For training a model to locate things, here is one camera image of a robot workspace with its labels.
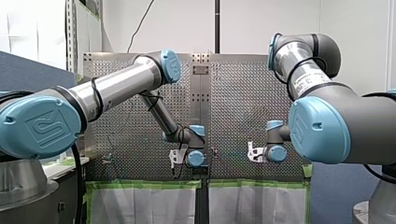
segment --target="gray joint housing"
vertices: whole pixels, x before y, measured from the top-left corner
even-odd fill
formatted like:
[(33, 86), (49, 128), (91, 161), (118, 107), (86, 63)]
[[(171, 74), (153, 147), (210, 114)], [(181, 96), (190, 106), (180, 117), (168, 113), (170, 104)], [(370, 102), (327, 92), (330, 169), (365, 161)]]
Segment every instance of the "gray joint housing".
[(267, 144), (283, 144), (290, 141), (290, 129), (288, 125), (276, 127), (267, 131)]
[(302, 42), (311, 48), (314, 57), (319, 57), (326, 62), (318, 63), (320, 69), (325, 71), (329, 78), (336, 77), (341, 66), (341, 52), (337, 44), (326, 35), (282, 35), (276, 41), (275, 52), (291, 42)]
[(345, 121), (351, 146), (344, 163), (396, 162), (396, 102), (386, 97), (360, 97), (338, 85), (319, 88), (308, 96), (325, 100)]

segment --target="blue panel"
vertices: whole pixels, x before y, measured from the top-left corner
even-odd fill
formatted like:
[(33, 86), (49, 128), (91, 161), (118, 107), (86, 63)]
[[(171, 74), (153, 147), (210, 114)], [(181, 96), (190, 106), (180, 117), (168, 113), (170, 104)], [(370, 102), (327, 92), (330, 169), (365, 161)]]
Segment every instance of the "blue panel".
[(76, 109), (55, 97), (26, 97), (0, 111), (0, 148), (20, 159), (59, 155), (76, 142), (80, 130)]
[(76, 86), (67, 71), (0, 51), (0, 91), (42, 91), (54, 86)]
[[(380, 173), (381, 167), (375, 170)], [(314, 162), (311, 224), (350, 224), (356, 203), (370, 200), (378, 179), (359, 164)]]

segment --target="pegboard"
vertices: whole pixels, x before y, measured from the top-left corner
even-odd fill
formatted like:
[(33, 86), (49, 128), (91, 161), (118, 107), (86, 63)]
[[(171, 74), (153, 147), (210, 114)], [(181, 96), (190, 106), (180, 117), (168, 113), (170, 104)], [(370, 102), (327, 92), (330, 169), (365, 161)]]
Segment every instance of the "pegboard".
[[(248, 140), (253, 140), (254, 147), (263, 147), (266, 121), (286, 120), (290, 108), (285, 86), (266, 69), (267, 57), (178, 55), (181, 79), (177, 84), (159, 88), (160, 94), (176, 122), (196, 124), (200, 118), (205, 123), (207, 146), (217, 151), (216, 157), (208, 155), (210, 177), (302, 180), (304, 161), (291, 150), (291, 144), (286, 144), (289, 156), (285, 162), (263, 164), (248, 160)], [(118, 71), (131, 65), (134, 56), (87, 53), (84, 74), (100, 77)], [(204, 65), (207, 72), (204, 69), (199, 77), (195, 65)], [(197, 85), (199, 93), (205, 93), (205, 100), (201, 97), (199, 103)], [(178, 144), (162, 140), (162, 130), (138, 96), (107, 111), (92, 127), (97, 157), (88, 167), (89, 179), (172, 179), (168, 154)], [(186, 168), (183, 178), (191, 178)]]
[(264, 147), (265, 125), (271, 119), (287, 123), (290, 99), (285, 85), (267, 70), (267, 56), (211, 56), (211, 128), (209, 140), (217, 156), (212, 178), (302, 180), (304, 161), (285, 144), (288, 158), (282, 163), (255, 163), (247, 158), (248, 140)]
[[(101, 77), (116, 72), (132, 65), (135, 55), (86, 53), (84, 74)], [(182, 76), (177, 84), (164, 85), (159, 91), (174, 120), (188, 125), (191, 62), (182, 61), (181, 70)], [(173, 179), (168, 155), (179, 144), (163, 141), (163, 131), (138, 96), (104, 113), (92, 124), (92, 130), (96, 158), (88, 166), (88, 179)], [(182, 177), (191, 179), (187, 168), (184, 168)]]

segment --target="green tape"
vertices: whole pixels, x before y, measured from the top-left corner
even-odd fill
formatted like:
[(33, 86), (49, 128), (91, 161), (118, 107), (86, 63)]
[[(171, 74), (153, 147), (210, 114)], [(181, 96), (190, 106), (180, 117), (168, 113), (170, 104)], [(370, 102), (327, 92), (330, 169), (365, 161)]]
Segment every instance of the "green tape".
[(313, 169), (314, 169), (313, 164), (303, 164), (304, 177), (311, 178)]
[(87, 199), (87, 223), (91, 224), (91, 213), (92, 213), (92, 195), (93, 189), (87, 188), (85, 198)]
[(278, 182), (271, 180), (251, 180), (251, 179), (227, 179), (210, 180), (210, 188), (237, 188), (241, 186), (275, 188), (275, 189), (306, 189), (309, 182)]
[(199, 189), (201, 181), (115, 180), (87, 182), (87, 189)]

